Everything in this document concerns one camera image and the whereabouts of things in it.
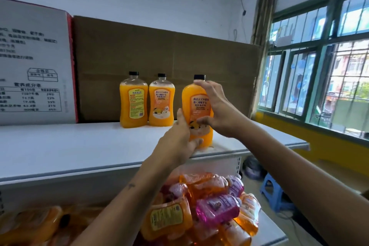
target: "cardboard box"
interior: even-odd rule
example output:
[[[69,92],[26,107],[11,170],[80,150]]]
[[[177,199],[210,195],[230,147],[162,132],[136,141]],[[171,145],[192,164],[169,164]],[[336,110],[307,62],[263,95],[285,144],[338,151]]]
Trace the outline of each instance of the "cardboard box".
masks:
[[[0,0],[0,125],[76,123],[71,16]]]
[[[166,73],[176,87],[174,113],[194,74],[222,84],[244,114],[251,110],[259,46],[81,16],[73,25],[82,122],[119,120],[119,84],[129,71],[148,84]]]

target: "forearm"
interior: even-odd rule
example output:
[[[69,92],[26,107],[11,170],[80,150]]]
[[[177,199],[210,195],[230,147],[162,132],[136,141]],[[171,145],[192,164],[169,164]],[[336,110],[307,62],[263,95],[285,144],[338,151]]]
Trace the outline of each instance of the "forearm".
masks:
[[[171,170],[150,157],[72,246],[132,245],[151,202]]]
[[[245,118],[237,138],[292,199],[330,245],[364,245],[369,240],[369,202],[282,145]]]

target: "nutrition facts table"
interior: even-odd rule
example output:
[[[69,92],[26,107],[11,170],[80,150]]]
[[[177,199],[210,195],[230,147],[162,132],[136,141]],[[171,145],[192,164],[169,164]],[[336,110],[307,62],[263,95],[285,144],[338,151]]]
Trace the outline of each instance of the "nutrition facts table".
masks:
[[[0,112],[61,112],[59,89],[0,86]]]

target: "wrist tattoo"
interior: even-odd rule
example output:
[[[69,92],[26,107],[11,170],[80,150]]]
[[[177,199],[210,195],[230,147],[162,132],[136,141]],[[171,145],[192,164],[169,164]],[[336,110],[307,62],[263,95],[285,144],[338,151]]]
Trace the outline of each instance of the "wrist tattoo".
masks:
[[[130,189],[130,188],[134,188],[134,187],[136,187],[136,185],[135,185],[134,183],[129,183],[129,184],[128,184],[128,189]]]

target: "curtain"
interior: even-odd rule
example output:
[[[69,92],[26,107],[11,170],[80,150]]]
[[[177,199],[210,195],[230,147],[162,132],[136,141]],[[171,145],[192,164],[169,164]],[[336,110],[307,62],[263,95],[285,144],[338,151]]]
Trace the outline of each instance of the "curtain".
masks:
[[[255,78],[254,82],[254,90],[253,90],[253,106],[251,108],[251,113],[249,116],[252,116],[256,113],[260,91],[261,88],[261,80],[263,79],[264,66],[266,60],[266,54],[269,47],[269,32],[270,32],[270,24],[272,22],[273,13],[274,13],[274,5],[276,0],[257,0],[256,2],[256,10],[252,28],[252,36],[250,44],[259,45],[262,47],[261,58],[259,58],[259,74]]]

